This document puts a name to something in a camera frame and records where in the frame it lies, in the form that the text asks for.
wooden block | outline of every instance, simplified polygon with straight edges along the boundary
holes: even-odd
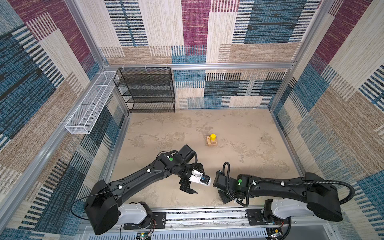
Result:
[[[209,136],[207,136],[207,145],[208,145],[208,147],[217,146],[217,138],[214,141],[211,141]]]

white wire basket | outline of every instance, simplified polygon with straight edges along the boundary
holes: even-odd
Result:
[[[71,134],[89,134],[107,102],[119,77],[114,71],[100,74],[90,91],[87,93],[65,128]]]

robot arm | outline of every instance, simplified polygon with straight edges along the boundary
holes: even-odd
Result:
[[[351,185],[340,181],[327,181],[314,173],[307,172],[305,177],[294,179],[266,179],[252,175],[240,174],[237,179],[224,175],[224,168],[216,172],[213,186],[219,189],[223,203],[235,200],[243,206],[248,206],[249,197],[272,196],[282,200],[269,199],[264,206],[264,220],[274,222],[290,216],[305,214],[316,215],[319,218],[339,222],[343,220],[340,204],[354,195]],[[339,201],[337,188],[333,184],[349,188],[349,195]]]
[[[195,162],[188,162],[195,156]],[[122,206],[131,196],[148,185],[178,175],[180,190],[189,194],[197,193],[189,188],[191,182],[210,185],[211,179],[204,174],[203,165],[197,163],[197,154],[185,145],[180,151],[164,152],[141,170],[117,181],[97,182],[86,200],[85,212],[96,235],[102,234],[118,222],[146,226],[152,212],[145,202]]]

white ventilated panel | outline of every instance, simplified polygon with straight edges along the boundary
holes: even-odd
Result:
[[[122,240],[135,240],[137,232],[121,233]],[[266,228],[234,228],[207,230],[158,230],[152,235],[152,240],[221,240],[221,239],[265,239],[268,237]],[[119,233],[104,233],[96,236],[91,233],[88,240],[120,240]]]
[[[119,77],[116,72],[103,72],[97,78],[75,113],[71,116],[65,128],[71,134],[89,134],[107,102]]]

yellow cylinder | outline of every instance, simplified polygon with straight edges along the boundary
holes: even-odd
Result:
[[[209,139],[211,139],[212,142],[215,141],[216,140],[216,135],[215,134],[211,134],[209,136]]]

